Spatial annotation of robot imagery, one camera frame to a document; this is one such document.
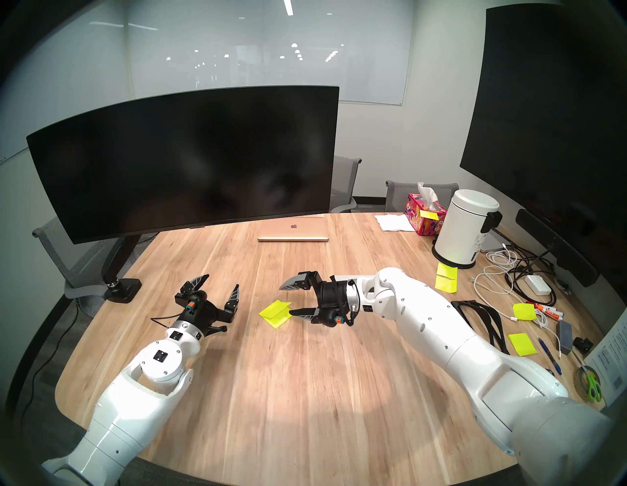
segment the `tissue box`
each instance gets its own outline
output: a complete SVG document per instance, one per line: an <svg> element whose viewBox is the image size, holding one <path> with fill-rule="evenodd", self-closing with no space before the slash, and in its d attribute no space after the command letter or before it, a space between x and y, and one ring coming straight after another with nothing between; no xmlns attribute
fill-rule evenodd
<svg viewBox="0 0 627 486"><path fill-rule="evenodd" d="M429 209L429 206L420 194L410 194L408 196L404 212L411 223L411 227L414 228L417 234L434 236L440 232L446 216L446 209L438 203L435 203L435 205L438 207L437 211Z"/></svg>

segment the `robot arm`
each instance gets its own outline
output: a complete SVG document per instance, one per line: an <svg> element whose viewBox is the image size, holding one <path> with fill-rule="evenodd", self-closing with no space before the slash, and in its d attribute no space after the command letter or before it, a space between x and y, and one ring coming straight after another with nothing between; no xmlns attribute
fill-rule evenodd
<svg viewBox="0 0 627 486"><path fill-rule="evenodd" d="M44 462L47 471L79 484L109 486L127 464L157 436L194 377L185 370L188 358L197 354L201 340L230 323L237 312L240 290L235 287L224 310L217 309L200 290L209 275L186 282L175 302L183 312L166 329L165 338L143 348L98 399L92 420L78 446L66 457ZM141 385L144 375L153 389Z"/></svg>
<svg viewBox="0 0 627 486"><path fill-rule="evenodd" d="M611 424L597 411L570 400L566 388L534 361L491 346L444 297L398 268L340 282L302 272L280 289L310 287L318 307L292 310L292 315L329 327L352 325L358 312L396 321L403 339L466 392L479 427L501 450L516 456L536 482L572 475L594 453L595 447L586 442L587 429L596 430L589 436L600 441ZM585 425L578 430L577 424Z"/></svg>

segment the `charging cable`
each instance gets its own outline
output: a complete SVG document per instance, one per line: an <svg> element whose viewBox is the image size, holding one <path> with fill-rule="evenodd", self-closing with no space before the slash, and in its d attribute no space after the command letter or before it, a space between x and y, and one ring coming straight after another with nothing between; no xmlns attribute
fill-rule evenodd
<svg viewBox="0 0 627 486"><path fill-rule="evenodd" d="M493 265L488 265L487 267L484 267L481 273L479 273L478 275L470 279L470 281L473 284L473 288L475 289L475 293L478 295L478 297L482 301L484 301L487 305L489 305L491 308L496 310L501 316L513 322L516 322L518 321L516 317L514 317L513 315L504 314L499 309L494 307L490 302L488 302L486 298L479 293L479 290L477 289L477 287L484 288L488 292L492 292L497 295L513 295L517 300L524 303L524 301L514 292L514 280L513 279L510 281L509 288L507 288L507 287L501 287L498 284L498 282L496 282L492 278L492 275L504 275L507 272L509 272L511 269L515 268L519 262L518 254L513 250L508 250L508 248L503 244L502 250L490 251L486 253L486 258L490 262L492 262ZM496 285L500 289L500 292L482 283L479 283L477 280L480 277L486 277L488 280L490 280L494 285ZM544 313L539 311L538 309L534 309L534 310L535 310L536 318L534 319L533 322L535 322L540 328L548 330L551 334L553 334L557 338L558 357L561 358L562 351L561 351L561 345L559 342L559 337L557 336L557 334L555 334L555 332L549 329L549 322L547 321L546 315L544 315Z"/></svg>

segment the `yellow sticky note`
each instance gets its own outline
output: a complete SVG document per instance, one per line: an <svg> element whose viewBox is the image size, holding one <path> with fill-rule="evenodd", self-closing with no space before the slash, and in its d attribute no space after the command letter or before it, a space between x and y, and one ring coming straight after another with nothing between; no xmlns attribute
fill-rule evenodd
<svg viewBox="0 0 627 486"><path fill-rule="evenodd" d="M442 275L442 277L448 277L453 280L457 280L457 267L449 267L445 265L441 261L438 262L438 271L437 275Z"/></svg>
<svg viewBox="0 0 627 486"><path fill-rule="evenodd" d="M433 211L425 211L421 209L420 216L427 219L435 219L436 221L439 220L438 213L434 213Z"/></svg>
<svg viewBox="0 0 627 486"><path fill-rule="evenodd" d="M438 290L443 290L448 293L457 292L457 279L451 280L446 277L442 277L441 275L435 276L435 288Z"/></svg>
<svg viewBox="0 0 627 486"><path fill-rule="evenodd" d="M262 316L268 324L276 329L292 316L290 314L290 308L288 307L290 304L291 302L281 302L280 300L275 300L272 304L263 309L259 315Z"/></svg>
<svg viewBox="0 0 627 486"><path fill-rule="evenodd" d="M518 356L526 356L528 354L537 353L534 348L534 344L525 332L521 332L519 334L508 334L507 337L510 341L512 341Z"/></svg>
<svg viewBox="0 0 627 486"><path fill-rule="evenodd" d="M514 317L520 320L534 320L535 308L533 304L514 304Z"/></svg>

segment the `gray office chair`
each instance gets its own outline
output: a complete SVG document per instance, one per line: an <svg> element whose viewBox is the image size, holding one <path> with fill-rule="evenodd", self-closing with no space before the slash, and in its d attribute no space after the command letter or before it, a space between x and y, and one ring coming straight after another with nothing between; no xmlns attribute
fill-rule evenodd
<svg viewBox="0 0 627 486"><path fill-rule="evenodd" d="M107 286L102 281L102 265L117 238L74 245L59 218L54 218L34 230L33 236L39 239L65 278L65 296L78 299L78 305L84 313L90 317L96 316L105 301L102 296L107 291ZM118 272L118 278L124 276L139 257L139 253L149 244L148 241L144 241L135 247Z"/></svg>
<svg viewBox="0 0 627 486"><path fill-rule="evenodd" d="M386 181L386 186L386 211L388 213L402 213L405 210L408 194L418 193L418 184ZM455 194L455 191L460 188L455 182L452 184L424 184L424 186L435 191L438 195L438 202L445 209L448 209L448 205L451 204L453 194Z"/></svg>
<svg viewBox="0 0 627 486"><path fill-rule="evenodd" d="M352 209L357 207L357 203L352 197L352 190L355 186L355 178L360 163L361 159L333 157L330 213L350 213Z"/></svg>

